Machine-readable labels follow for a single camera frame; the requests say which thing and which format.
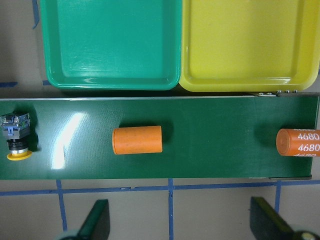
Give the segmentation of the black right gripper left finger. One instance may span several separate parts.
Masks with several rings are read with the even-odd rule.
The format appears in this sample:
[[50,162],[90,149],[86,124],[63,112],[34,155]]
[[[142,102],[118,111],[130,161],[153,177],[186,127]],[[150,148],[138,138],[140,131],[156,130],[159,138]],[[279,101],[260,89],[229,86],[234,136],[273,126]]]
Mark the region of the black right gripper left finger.
[[110,211],[107,199],[97,200],[77,233],[79,240],[107,240],[110,234]]

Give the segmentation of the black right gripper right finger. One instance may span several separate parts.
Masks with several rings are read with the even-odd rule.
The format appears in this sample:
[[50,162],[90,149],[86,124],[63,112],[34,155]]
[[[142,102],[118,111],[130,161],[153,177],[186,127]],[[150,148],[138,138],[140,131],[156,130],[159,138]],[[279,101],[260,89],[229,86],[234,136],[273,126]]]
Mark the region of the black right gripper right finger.
[[249,226],[256,240],[292,240],[295,234],[263,197],[250,199]]

